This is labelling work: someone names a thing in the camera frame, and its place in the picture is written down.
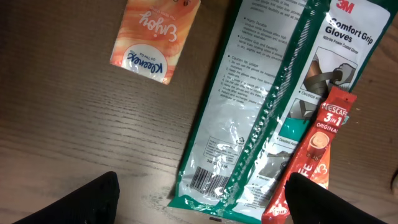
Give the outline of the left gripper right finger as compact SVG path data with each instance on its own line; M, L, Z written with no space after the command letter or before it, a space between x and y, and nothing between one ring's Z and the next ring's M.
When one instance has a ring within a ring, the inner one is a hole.
M285 184L285 197L294 224L386 224L297 172Z

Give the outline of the green white 3M package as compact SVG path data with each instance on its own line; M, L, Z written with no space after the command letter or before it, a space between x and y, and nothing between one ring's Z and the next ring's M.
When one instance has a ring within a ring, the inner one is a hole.
M333 130L397 14L396 1L241 1L203 99L170 207L284 223L284 173L320 108Z

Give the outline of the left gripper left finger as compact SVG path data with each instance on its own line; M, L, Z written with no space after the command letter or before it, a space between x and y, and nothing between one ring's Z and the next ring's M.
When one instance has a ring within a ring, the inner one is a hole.
M114 224L120 195L109 171L14 224Z

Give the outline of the red Nescafe coffee sachet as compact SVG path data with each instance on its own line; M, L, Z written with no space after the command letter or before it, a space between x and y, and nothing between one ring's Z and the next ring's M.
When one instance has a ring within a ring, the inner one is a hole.
M290 214L285 198L285 184L290 175L297 172L308 179L311 178L356 99L356 95L335 86L331 89L328 98L319 107L315 122L288 163L262 215L263 223L285 222Z

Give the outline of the orange Kleenex tissue pack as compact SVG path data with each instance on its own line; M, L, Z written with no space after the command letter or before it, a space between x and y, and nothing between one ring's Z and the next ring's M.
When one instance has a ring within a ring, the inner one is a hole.
M168 85L200 0L128 0L110 64Z

